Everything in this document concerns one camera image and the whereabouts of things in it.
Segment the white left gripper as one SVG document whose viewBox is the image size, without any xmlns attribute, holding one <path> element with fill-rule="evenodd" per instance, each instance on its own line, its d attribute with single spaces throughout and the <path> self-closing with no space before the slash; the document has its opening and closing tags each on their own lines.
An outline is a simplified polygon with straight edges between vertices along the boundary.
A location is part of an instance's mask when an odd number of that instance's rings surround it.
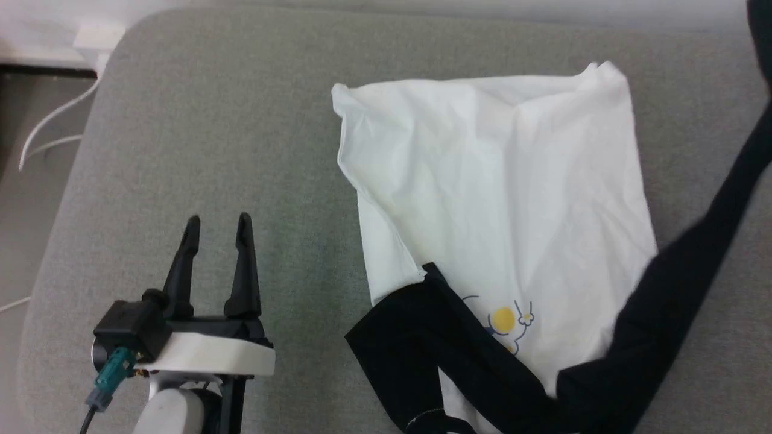
<svg viewBox="0 0 772 434">
<path fill-rule="evenodd" d="M 200 242 L 200 217 L 188 220 L 166 276 L 166 319 L 192 318 L 191 274 Z M 238 257 L 226 318 L 262 313 L 253 222 L 243 212 L 235 235 Z M 139 362 L 150 381 L 147 404 L 135 433 L 240 433 L 249 379 L 272 376 L 276 352 L 265 339 L 172 332 L 152 362 Z"/>
</svg>

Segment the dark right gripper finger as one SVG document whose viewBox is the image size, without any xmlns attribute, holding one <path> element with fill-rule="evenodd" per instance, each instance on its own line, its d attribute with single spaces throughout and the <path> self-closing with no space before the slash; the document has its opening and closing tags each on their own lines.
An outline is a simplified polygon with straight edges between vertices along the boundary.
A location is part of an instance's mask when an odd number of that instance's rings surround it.
<svg viewBox="0 0 772 434">
<path fill-rule="evenodd" d="M 747 19 L 756 63 L 771 94 L 771 1 L 747 1 Z"/>
</svg>

